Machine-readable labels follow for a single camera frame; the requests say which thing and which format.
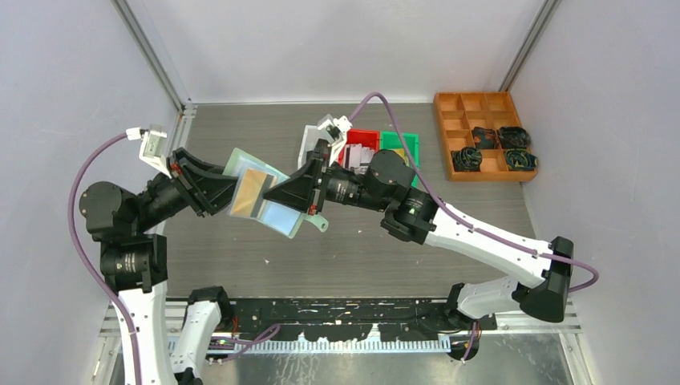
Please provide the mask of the gold card with black stripe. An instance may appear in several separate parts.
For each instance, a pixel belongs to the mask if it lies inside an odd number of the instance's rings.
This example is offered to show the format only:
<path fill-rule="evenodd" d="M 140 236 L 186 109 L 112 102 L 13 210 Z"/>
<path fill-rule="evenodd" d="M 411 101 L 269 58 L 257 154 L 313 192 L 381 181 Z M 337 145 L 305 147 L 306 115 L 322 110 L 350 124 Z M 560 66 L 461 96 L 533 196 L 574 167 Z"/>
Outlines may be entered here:
<path fill-rule="evenodd" d="M 233 195 L 231 217 L 260 219 L 266 203 L 263 194 L 277 182 L 277 177 L 266 171 L 246 169 Z"/>

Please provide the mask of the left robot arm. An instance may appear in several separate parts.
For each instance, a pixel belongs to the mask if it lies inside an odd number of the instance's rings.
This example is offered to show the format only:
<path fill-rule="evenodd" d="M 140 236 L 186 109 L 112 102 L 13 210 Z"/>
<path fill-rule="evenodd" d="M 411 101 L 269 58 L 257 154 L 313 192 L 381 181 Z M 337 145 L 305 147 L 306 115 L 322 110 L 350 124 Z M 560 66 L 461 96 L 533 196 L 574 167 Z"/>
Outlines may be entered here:
<path fill-rule="evenodd" d="M 128 337 L 122 343 L 127 384 L 202 382 L 210 338 L 213 331 L 231 326 L 233 308 L 223 287 L 195 289 L 188 297 L 179 343 L 170 351 L 167 239 L 149 231 L 186 208 L 199 217 L 219 213 L 231 203 L 236 186 L 236 177 L 180 148 L 171 155 L 168 171 L 157 174 L 143 192 L 100 181 L 71 203 L 100 245 L 95 277 L 112 296 L 120 330 Z"/>

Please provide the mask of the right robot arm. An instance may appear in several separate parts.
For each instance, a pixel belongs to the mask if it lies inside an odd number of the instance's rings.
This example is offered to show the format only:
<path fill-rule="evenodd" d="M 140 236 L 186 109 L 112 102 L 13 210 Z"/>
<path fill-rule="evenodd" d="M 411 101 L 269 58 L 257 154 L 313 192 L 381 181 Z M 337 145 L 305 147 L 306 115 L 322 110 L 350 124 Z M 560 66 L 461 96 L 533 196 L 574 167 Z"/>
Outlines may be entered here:
<path fill-rule="evenodd" d="M 459 283 L 445 306 L 455 329 L 496 312 L 521 310 L 544 322 L 565 318 L 573 243 L 517 236 L 464 216 L 412 186 L 415 171 L 391 150 L 373 155 L 365 173 L 356 175 L 328 164 L 318 151 L 291 177 L 264 191 L 263 197 L 301 213 L 320 213 L 326 201 L 383 213 L 380 225 L 392 237 L 465 254 L 507 275 L 481 284 Z"/>

